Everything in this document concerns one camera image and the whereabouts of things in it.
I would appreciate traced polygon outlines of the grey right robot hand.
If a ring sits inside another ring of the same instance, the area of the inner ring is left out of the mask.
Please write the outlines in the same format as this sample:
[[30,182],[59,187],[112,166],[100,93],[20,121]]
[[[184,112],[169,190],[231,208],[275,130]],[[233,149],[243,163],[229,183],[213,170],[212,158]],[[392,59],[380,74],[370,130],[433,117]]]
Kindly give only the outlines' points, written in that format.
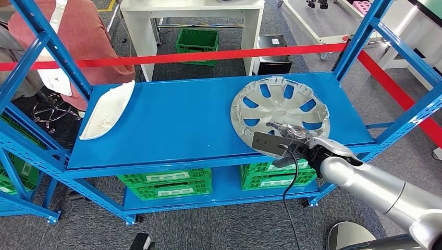
[[[267,122],[267,127],[272,127],[275,130],[277,130],[282,137],[290,138],[293,140],[302,141],[303,143],[306,143],[309,139],[312,137],[318,136],[319,133],[315,131],[309,131],[305,129],[304,127],[298,126],[298,125],[290,125],[280,122]],[[287,153],[287,156],[284,156],[282,159],[274,160],[272,164],[277,168],[284,168],[288,167],[290,165],[295,164],[295,161],[298,161],[298,159],[305,159],[306,153],[303,153],[303,149],[297,148],[295,149],[295,145],[289,145],[289,149],[291,150],[291,153],[293,153],[293,156]]]

